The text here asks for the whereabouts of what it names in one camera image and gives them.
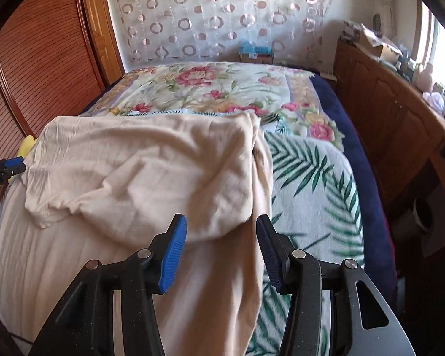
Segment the beige blanket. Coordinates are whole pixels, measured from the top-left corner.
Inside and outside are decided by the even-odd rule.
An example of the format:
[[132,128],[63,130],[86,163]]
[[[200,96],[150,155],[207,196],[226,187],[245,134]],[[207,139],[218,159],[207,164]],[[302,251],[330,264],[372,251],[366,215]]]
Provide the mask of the beige blanket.
[[123,260],[182,213],[177,277],[155,298],[165,352],[244,354],[261,301],[255,218],[271,213],[272,161],[257,117],[58,117],[25,163],[0,223],[10,331],[34,340],[86,261]]

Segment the floral bedspread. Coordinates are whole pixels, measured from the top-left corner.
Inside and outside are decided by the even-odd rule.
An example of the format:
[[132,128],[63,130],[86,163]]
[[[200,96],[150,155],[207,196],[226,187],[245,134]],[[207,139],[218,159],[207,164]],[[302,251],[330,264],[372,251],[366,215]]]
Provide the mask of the floral bedspread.
[[177,63],[127,73],[81,116],[132,116],[187,109],[251,111],[278,131],[325,140],[343,151],[343,134],[322,110],[313,73],[263,64]]

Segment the navy blue mattress cover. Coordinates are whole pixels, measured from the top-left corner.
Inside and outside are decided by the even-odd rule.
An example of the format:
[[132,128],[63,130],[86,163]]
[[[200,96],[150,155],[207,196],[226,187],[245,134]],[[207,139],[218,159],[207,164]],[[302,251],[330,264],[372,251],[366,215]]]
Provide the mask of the navy blue mattress cover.
[[373,170],[361,141],[338,97],[320,76],[311,78],[320,103],[338,129],[345,135],[344,155],[351,164],[358,188],[364,233],[364,270],[386,301],[393,306],[396,299],[397,275],[394,248],[381,205]]

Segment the yellow object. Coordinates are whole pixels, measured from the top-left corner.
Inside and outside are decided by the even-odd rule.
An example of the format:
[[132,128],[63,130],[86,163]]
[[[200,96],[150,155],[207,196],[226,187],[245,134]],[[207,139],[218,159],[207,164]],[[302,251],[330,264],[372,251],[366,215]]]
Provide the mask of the yellow object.
[[31,135],[28,135],[25,139],[23,139],[23,142],[21,142],[21,145],[17,151],[17,157],[26,158],[35,143],[36,139],[33,138]]

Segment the wooden cabinet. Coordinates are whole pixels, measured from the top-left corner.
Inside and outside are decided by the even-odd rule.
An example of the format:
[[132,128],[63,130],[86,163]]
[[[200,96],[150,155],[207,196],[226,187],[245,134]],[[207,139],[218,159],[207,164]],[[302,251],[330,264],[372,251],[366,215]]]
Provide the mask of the wooden cabinet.
[[335,75],[387,206],[440,143],[439,127],[429,122],[428,108],[406,82],[357,48],[339,42]]

